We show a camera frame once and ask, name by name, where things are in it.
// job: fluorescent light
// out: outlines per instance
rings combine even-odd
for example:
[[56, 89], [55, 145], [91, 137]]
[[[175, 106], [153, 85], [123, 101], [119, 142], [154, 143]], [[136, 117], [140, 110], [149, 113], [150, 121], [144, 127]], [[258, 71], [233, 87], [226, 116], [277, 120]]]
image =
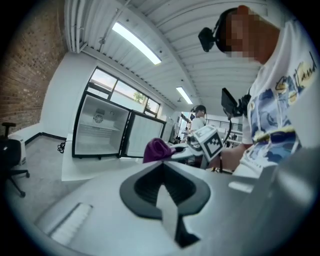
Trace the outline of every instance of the fluorescent light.
[[191, 99], [188, 97], [188, 95], [186, 94], [185, 90], [182, 87], [177, 87], [176, 89], [188, 104], [193, 104]]
[[116, 22], [112, 28], [113, 31], [117, 32], [125, 39], [127, 39], [131, 44], [137, 47], [145, 56], [148, 57], [153, 64], [159, 64], [161, 60], [155, 55], [152, 50], [150, 50], [139, 38], [132, 34], [128, 29], [122, 26], [120, 23]]

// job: graphic print shirt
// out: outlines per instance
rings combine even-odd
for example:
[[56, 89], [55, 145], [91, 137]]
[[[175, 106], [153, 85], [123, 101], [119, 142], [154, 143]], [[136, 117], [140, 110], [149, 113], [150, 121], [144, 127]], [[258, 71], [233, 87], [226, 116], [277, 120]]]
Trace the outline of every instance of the graphic print shirt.
[[[243, 118], [247, 149], [234, 175], [258, 178], [266, 166], [277, 165], [301, 145], [289, 129], [288, 109], [303, 90], [319, 81], [319, 55], [308, 33], [297, 20], [281, 29], [275, 50], [250, 88], [247, 118]], [[271, 134], [270, 139], [260, 139]]]

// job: floor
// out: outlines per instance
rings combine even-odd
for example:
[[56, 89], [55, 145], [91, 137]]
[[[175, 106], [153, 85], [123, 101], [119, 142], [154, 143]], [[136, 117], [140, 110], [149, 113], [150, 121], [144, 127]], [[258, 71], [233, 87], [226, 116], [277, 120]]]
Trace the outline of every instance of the floor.
[[25, 198], [20, 197], [10, 181], [5, 183], [5, 195], [12, 208], [23, 212], [32, 222], [55, 201], [85, 182], [61, 181], [63, 154], [57, 151], [61, 142], [59, 139], [39, 136], [25, 147], [30, 178], [26, 178], [25, 174], [13, 177], [26, 193]]

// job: purple cloth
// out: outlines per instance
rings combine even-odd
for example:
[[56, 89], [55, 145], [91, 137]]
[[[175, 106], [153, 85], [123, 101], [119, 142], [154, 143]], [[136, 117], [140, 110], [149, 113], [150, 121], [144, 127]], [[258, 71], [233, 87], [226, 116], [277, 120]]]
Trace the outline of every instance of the purple cloth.
[[175, 152], [176, 149], [170, 148], [161, 138], [153, 138], [145, 147], [143, 163], [169, 158]]

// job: refrigerator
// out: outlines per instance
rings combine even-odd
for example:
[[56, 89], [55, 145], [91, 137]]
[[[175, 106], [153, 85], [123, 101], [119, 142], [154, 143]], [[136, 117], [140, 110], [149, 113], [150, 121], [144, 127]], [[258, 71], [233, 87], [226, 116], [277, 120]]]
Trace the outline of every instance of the refrigerator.
[[143, 158], [146, 145], [162, 138], [166, 122], [85, 91], [76, 113], [73, 158]]

